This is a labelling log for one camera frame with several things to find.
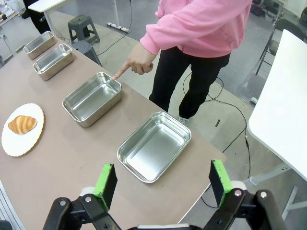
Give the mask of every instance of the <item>brown tabletop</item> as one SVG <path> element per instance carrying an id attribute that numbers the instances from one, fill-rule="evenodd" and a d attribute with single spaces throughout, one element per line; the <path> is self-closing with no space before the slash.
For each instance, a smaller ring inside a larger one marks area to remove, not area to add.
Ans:
<path id="1" fill-rule="evenodd" d="M 7 23 L 10 19 L 18 15 L 19 12 L 14 11 L 6 20 L 0 21 L 0 27 L 2 27 L 5 23 Z"/>
<path id="2" fill-rule="evenodd" d="M 208 185 L 210 160 L 224 161 L 225 156 L 192 133 L 158 181 L 141 182 L 117 160 L 117 149 L 161 109 L 122 83 L 122 100 L 91 127 L 82 128 L 62 101 L 88 78 L 107 71 L 76 50 L 73 55 L 74 61 L 48 81 L 35 73 L 35 60 L 23 51 L 0 69 L 1 129 L 26 103 L 41 106 L 46 116 L 41 139 L 29 153 L 15 158 L 0 148 L 0 180 L 24 226 L 42 229 L 53 200 L 75 200 L 83 188 L 95 185 L 105 163 L 115 164 L 118 183 L 110 214 L 122 229 L 177 223 Z"/>

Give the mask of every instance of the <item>black pants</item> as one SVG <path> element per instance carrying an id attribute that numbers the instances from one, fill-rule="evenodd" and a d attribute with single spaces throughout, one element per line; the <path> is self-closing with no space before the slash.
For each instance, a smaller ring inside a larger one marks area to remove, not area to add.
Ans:
<path id="1" fill-rule="evenodd" d="M 28 6 L 32 5 L 34 2 L 37 2 L 37 1 L 38 0 L 24 0 L 24 5 L 30 15 L 30 18 L 34 26 L 42 34 L 48 30 L 50 31 L 50 27 L 47 23 L 47 20 L 44 20 L 43 22 L 39 21 L 42 17 L 44 17 L 44 13 L 39 13 L 39 12 L 28 9 Z"/>
<path id="2" fill-rule="evenodd" d="M 176 84 L 191 64 L 189 90 L 179 106 L 179 116 L 186 119 L 194 116 L 205 102 L 209 87 L 216 80 L 220 69 L 228 64 L 229 57 L 230 54 L 214 58 L 194 57 L 184 54 L 177 47 L 161 51 L 149 100 L 168 111 Z"/>

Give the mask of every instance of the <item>concrete floor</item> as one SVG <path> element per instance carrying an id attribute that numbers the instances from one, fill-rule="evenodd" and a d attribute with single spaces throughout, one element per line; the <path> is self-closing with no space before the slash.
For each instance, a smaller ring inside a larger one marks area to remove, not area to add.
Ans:
<path id="1" fill-rule="evenodd" d="M 116 0 L 120 26 L 129 28 L 129 0 Z M 140 40 L 146 33 L 146 25 L 157 22 L 154 12 L 158 9 L 159 0 L 132 0 L 132 24 L 129 37 Z M 72 16 L 90 15 L 94 23 L 106 26 L 107 22 L 115 23 L 115 15 L 111 0 L 74 0 L 57 9 Z"/>
<path id="2" fill-rule="evenodd" d="M 60 31 L 65 37 L 69 37 L 67 22 L 73 17 L 60 12 L 54 12 L 52 13 L 51 18 L 57 30 Z M 110 44 L 122 37 L 122 34 L 102 26 L 96 25 L 96 28 L 101 38 L 101 42 L 99 44 L 93 44 L 97 53 L 104 51 Z M 20 17 L 14 18 L 11 22 L 7 23 L 3 29 L 8 36 L 10 45 L 13 49 L 16 49 L 22 44 L 28 43 L 38 35 L 38 32 L 32 25 L 30 19 L 22 20 Z M 5 57 L 7 55 L 7 50 L 2 42 L 3 41 L 0 40 L 0 54 Z M 126 36 L 124 39 L 110 48 L 106 53 L 100 56 L 100 61 L 103 67 L 110 72 L 115 73 L 136 43 L 136 40 Z M 255 46 L 252 47 L 251 50 L 255 50 L 256 48 L 260 49 L 259 47 Z M 244 54 L 247 55 L 245 59 L 249 60 L 251 56 L 249 52 L 245 51 Z M 235 64 L 236 59 L 236 53 L 233 53 L 232 62 Z M 157 61 L 158 59 L 156 58 L 153 62 L 155 68 L 157 66 Z M 248 78 L 248 76 L 243 76 L 246 74 L 246 72 L 241 72 L 240 69 L 237 69 L 237 75 L 242 79 Z M 148 97 L 151 93 L 154 73 L 155 69 L 146 75 L 139 76 L 128 70 L 122 76 L 121 80 L 126 82 L 145 97 Z M 187 76 L 189 73 L 190 70 L 188 69 L 184 76 Z M 182 90 L 183 80 L 184 78 L 182 78 L 178 83 L 171 100 L 169 113 L 175 117 L 178 115 L 178 105 L 184 96 Z M 225 88 L 227 89 L 228 82 L 224 81 L 224 83 Z M 210 95 L 215 96 L 220 90 L 221 86 L 218 83 L 214 83 L 210 88 Z M 224 89 L 218 99 L 234 104 L 242 111 L 245 118 L 247 120 L 249 119 L 253 108 L 237 98 L 235 95 L 233 95 L 233 93 L 230 93 L 228 90 Z M 218 119 L 220 119 L 221 122 L 218 127 L 215 127 Z M 244 125 L 244 119 L 238 110 L 215 101 L 204 103 L 200 107 L 198 113 L 188 124 L 191 130 L 198 132 L 219 150 L 224 150 L 225 147 L 240 133 L 240 131 L 244 128 Z M 251 175 L 257 175 L 259 173 L 269 171 L 272 167 L 281 163 L 281 160 L 278 157 L 257 142 L 252 136 L 249 134 L 247 134 L 247 136 L 251 156 Z M 245 180 L 248 176 L 248 152 L 243 135 L 241 135 L 240 138 L 233 143 L 233 145 L 225 152 L 225 155 L 227 156 L 225 167 L 229 173 L 230 179 Z M 298 185 L 299 187 L 295 202 L 307 200 L 307 183 L 293 170 L 289 170 L 275 178 L 250 188 L 249 190 L 251 192 L 256 192 L 257 190 L 263 188 L 271 190 L 274 194 L 275 200 L 277 201 L 278 207 L 282 212 L 294 185 Z M 208 204 L 215 205 L 214 196 L 211 190 L 206 192 L 203 195 L 203 198 L 208 202 Z M 204 203 L 199 200 L 191 211 L 184 217 L 182 222 L 188 222 L 190 224 L 203 227 L 210 219 L 214 211 L 215 209 L 205 206 Z M 285 220 L 288 229 L 307 229 L 306 214 L 307 208 L 289 212 Z M 244 220 L 236 220 L 232 226 L 232 229 L 249 229 L 249 227 Z"/>

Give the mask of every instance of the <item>black cable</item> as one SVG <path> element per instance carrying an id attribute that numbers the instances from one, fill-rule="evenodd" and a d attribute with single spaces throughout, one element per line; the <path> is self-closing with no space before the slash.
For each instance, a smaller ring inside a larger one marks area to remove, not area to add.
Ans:
<path id="1" fill-rule="evenodd" d="M 132 5 L 131 5 L 131 0 L 129 0 L 129 2 L 130 2 L 130 26 L 129 26 L 128 31 L 130 30 L 131 24 L 132 24 Z M 115 45 L 117 42 L 119 42 L 121 39 L 123 39 L 127 34 L 128 34 L 128 32 L 126 32 L 124 36 L 122 36 L 119 40 L 117 40 L 115 43 L 113 43 L 112 45 L 110 45 L 110 46 L 108 47 L 108 49 L 106 49 L 104 52 L 98 54 L 97 56 L 102 55 L 102 54 L 104 54 L 105 52 L 107 52 L 113 45 Z"/>
<path id="2" fill-rule="evenodd" d="M 183 81 L 183 84 L 182 84 L 182 89 L 183 89 L 183 92 L 184 92 L 184 94 L 186 94 L 186 92 L 184 91 L 184 83 L 185 83 L 185 81 L 186 81 L 186 79 L 190 76 L 192 74 L 192 72 L 184 79 L 184 81 Z M 208 96 L 211 98 L 210 100 L 206 100 L 206 102 L 209 102 L 209 101 L 217 101 L 217 102 L 220 102 L 220 103 L 223 103 L 223 104 L 227 104 L 227 105 L 230 105 L 230 106 L 233 106 L 234 108 L 236 108 L 240 113 L 241 113 L 241 115 L 243 116 L 243 118 L 244 118 L 244 122 L 245 122 L 245 127 L 244 127 L 244 129 L 237 135 L 237 137 L 233 140 L 233 141 L 231 141 L 230 142 L 230 144 L 226 147 L 226 149 L 224 149 L 224 151 L 223 151 L 223 153 L 232 145 L 232 143 L 234 143 L 235 142 L 235 140 L 237 140 L 238 139 L 238 137 L 245 131 L 245 143 L 246 143 L 246 147 L 247 147 L 247 149 L 248 149 L 248 161 L 249 161 L 249 170 L 248 170 L 248 178 L 250 177 L 250 168 L 251 168 L 251 166 L 250 166 L 250 151 L 249 151 L 249 144 L 248 144 L 248 140 L 247 140 L 247 138 L 246 138 L 246 129 L 247 129 L 247 121 L 246 121 L 246 118 L 245 118 L 245 116 L 243 115 L 243 113 L 241 112 L 241 110 L 238 108 L 238 107 L 236 107 L 235 105 L 233 105 L 233 104 L 230 104 L 230 103 L 227 103 L 227 102 L 222 102 L 222 101 L 219 101 L 219 100 L 217 100 L 216 98 L 218 98 L 219 96 L 220 96 L 220 94 L 221 94 L 221 92 L 222 92 L 222 90 L 223 90 L 223 88 L 224 88 L 224 82 L 222 81 L 222 79 L 220 79 L 220 78 L 218 78 L 221 82 L 222 82 L 222 89 L 221 89 L 221 91 L 218 93 L 218 95 L 216 96 L 216 97 L 214 97 L 214 98 L 212 98 L 209 94 L 208 94 Z"/>
<path id="3" fill-rule="evenodd" d="M 205 194 L 205 192 L 207 192 L 208 190 L 209 190 L 209 188 L 211 187 L 211 184 L 209 185 L 209 187 L 203 192 L 203 194 Z M 213 206 L 211 206 L 211 205 L 208 205 L 205 201 L 204 201 L 204 199 L 201 197 L 201 199 L 202 199 L 202 201 L 204 202 L 204 204 L 206 205 L 206 206 L 208 206 L 208 207 L 211 207 L 211 208 L 218 208 L 218 207 L 213 207 Z"/>
<path id="4" fill-rule="evenodd" d="M 56 27 L 54 26 L 53 22 L 52 22 L 52 21 L 50 21 L 50 22 L 51 22 L 51 25 L 52 25 L 52 27 L 54 28 L 54 30 L 55 30 L 56 32 L 59 33 L 59 35 L 60 35 L 59 39 L 61 39 L 63 42 L 65 42 L 66 40 L 68 40 L 68 44 L 69 44 L 69 43 L 71 42 L 71 40 L 68 39 L 68 38 L 63 37 L 63 35 L 60 33 L 60 31 L 58 31 L 58 30 L 56 29 Z"/>
<path id="5" fill-rule="evenodd" d="M 250 177 L 250 151 L 249 151 L 249 144 L 248 144 L 248 140 L 247 140 L 247 138 L 246 138 L 246 129 L 247 129 L 247 126 L 248 126 L 248 123 L 247 123 L 247 121 L 246 121 L 246 118 L 245 118 L 245 116 L 243 115 L 243 113 L 241 112 L 241 110 L 238 108 L 238 107 L 236 107 L 235 105 L 233 105 L 233 104 L 230 104 L 230 103 L 227 103 L 227 102 L 222 102 L 222 101 L 219 101 L 219 100 L 216 100 L 216 99 L 213 99 L 213 100 L 215 100 L 215 101 L 217 101 L 217 102 L 220 102 L 220 103 L 223 103 L 223 104 L 227 104 L 227 105 L 230 105 L 230 106 L 232 106 L 232 107 L 234 107 L 234 108 L 236 108 L 240 113 L 241 113 L 241 115 L 243 116 L 243 118 L 244 118 L 244 122 L 245 122 L 245 127 L 244 127 L 244 129 L 239 133 L 239 135 L 226 147 L 226 149 L 224 149 L 224 151 L 223 151 L 223 153 L 229 148 L 229 146 L 231 146 L 231 144 L 241 135 L 241 133 L 243 133 L 244 131 L 245 131 L 245 136 L 244 136 L 244 138 L 245 138 L 245 143 L 246 143 L 246 147 L 247 147 L 247 149 L 248 149 L 248 161 L 249 161 L 249 170 L 248 170 L 248 178 Z"/>
<path id="6" fill-rule="evenodd" d="M 192 74 L 192 72 L 184 79 L 183 84 L 182 84 L 182 89 L 184 94 L 186 95 L 186 92 L 184 91 L 184 83 L 186 82 L 186 79 Z"/>
<path id="7" fill-rule="evenodd" d="M 203 200 L 202 197 L 201 197 L 201 199 L 202 199 L 202 201 L 205 203 L 206 206 L 211 207 L 211 208 L 219 208 L 219 207 L 213 207 L 213 206 L 211 206 L 211 205 L 208 205 L 208 204 Z"/>

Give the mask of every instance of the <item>white countertop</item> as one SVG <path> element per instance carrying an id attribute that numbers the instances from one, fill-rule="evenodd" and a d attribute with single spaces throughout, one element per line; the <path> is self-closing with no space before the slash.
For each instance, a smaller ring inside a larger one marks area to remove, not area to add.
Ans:
<path id="1" fill-rule="evenodd" d="M 39 0 L 29 6 L 29 9 L 37 12 L 45 12 L 67 0 Z"/>
<path id="2" fill-rule="evenodd" d="M 249 121 L 252 136 L 307 180 L 307 45 L 284 30 Z"/>

